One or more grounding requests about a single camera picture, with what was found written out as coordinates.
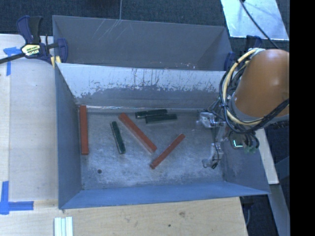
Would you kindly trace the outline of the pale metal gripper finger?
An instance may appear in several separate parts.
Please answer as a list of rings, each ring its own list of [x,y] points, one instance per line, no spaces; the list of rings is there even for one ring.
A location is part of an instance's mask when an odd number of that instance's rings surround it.
[[[216,128],[223,127],[225,121],[219,119],[213,113],[200,112],[196,124],[198,126],[203,126],[204,128]]]
[[[223,157],[223,151],[221,149],[221,144],[211,143],[210,155],[208,158],[202,159],[202,165],[204,168],[215,169]]]

